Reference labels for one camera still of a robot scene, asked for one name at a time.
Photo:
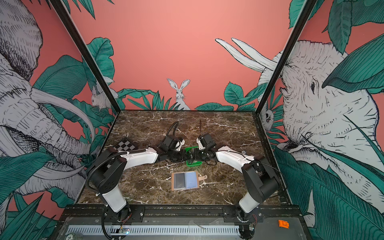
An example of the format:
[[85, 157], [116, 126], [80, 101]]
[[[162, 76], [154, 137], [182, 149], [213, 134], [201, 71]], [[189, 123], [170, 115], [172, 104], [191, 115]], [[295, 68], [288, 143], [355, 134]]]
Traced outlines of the green plastic tray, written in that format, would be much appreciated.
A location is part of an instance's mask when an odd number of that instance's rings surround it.
[[[187, 148], [185, 148], [187, 154], [188, 153], [192, 154], [194, 149], [199, 149], [199, 147], [195, 146], [195, 147], [187, 147]], [[186, 165], [188, 167], [198, 167], [198, 166], [201, 166], [202, 164], [203, 164], [203, 162], [195, 160], [195, 159], [190, 159], [190, 160], [186, 161]]]

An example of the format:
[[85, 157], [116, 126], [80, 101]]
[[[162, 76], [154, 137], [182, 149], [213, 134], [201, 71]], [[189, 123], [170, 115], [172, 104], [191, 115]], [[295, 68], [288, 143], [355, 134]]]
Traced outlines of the black mounting rail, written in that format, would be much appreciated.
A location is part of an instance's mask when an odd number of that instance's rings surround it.
[[67, 207], [59, 222], [69, 218], [103, 217], [107, 223], [142, 223], [144, 218], [222, 218], [226, 223], [246, 223], [272, 217], [301, 217], [298, 206], [259, 205], [249, 214], [240, 214], [234, 205], [130, 205], [130, 213], [121, 217], [112, 210], [104, 211], [102, 204], [76, 204]]

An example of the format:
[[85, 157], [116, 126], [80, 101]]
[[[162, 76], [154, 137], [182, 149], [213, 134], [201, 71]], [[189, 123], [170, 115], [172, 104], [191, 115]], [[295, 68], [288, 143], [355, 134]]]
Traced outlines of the checkerboard calibration plate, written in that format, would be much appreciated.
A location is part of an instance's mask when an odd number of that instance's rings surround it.
[[138, 149], [138, 147], [135, 144], [133, 144], [132, 141], [129, 140], [127, 137], [124, 137], [117, 144], [115, 144], [114, 148], [117, 151], [127, 151], [127, 152]]

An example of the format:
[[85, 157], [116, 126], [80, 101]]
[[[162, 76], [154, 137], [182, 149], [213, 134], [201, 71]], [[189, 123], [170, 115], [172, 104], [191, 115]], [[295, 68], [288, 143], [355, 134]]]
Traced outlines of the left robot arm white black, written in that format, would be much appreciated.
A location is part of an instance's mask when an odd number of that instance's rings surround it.
[[127, 201], [118, 186], [123, 172], [133, 167], [165, 160], [184, 162], [187, 155], [182, 146], [185, 141], [174, 135], [165, 136], [158, 145], [145, 149], [118, 151], [108, 148], [102, 152], [88, 170], [85, 186], [100, 197], [115, 213], [127, 207]]

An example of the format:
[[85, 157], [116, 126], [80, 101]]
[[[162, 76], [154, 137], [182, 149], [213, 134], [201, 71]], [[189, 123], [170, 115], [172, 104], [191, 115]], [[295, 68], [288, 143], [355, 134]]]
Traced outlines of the tan leather card holder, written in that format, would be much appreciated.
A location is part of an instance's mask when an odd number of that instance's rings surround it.
[[174, 175], [177, 173], [172, 173], [171, 175], [171, 189], [172, 191], [184, 191], [189, 189], [198, 189], [200, 181], [206, 180], [207, 175], [200, 177], [197, 171], [191, 172], [179, 172], [185, 174], [186, 187], [183, 189], [174, 189]]

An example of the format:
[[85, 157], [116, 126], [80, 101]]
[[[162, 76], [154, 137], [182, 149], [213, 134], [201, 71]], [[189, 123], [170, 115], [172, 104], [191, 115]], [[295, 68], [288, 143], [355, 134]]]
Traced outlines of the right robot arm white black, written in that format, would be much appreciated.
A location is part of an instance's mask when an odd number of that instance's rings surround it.
[[210, 134], [197, 138], [198, 147], [186, 152], [187, 161], [210, 161], [226, 164], [243, 174], [247, 193], [236, 205], [235, 218], [240, 222], [257, 220], [258, 207], [282, 187], [279, 171], [264, 156], [249, 156], [228, 146], [219, 147]]

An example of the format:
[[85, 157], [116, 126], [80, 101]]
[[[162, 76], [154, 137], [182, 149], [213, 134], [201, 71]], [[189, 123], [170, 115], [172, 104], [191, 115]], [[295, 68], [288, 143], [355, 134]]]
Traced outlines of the orange connector block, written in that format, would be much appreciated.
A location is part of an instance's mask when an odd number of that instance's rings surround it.
[[278, 220], [278, 225], [279, 225], [280, 228], [285, 228], [285, 229], [289, 229], [290, 228], [290, 224], [287, 221], [284, 221], [284, 220]]

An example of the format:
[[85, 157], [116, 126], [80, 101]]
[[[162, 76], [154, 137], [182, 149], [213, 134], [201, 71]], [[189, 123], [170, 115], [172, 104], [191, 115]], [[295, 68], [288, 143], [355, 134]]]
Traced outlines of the small green circuit board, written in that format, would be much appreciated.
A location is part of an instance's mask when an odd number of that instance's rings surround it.
[[119, 230], [120, 234], [127, 235], [130, 233], [130, 228], [122, 228]]

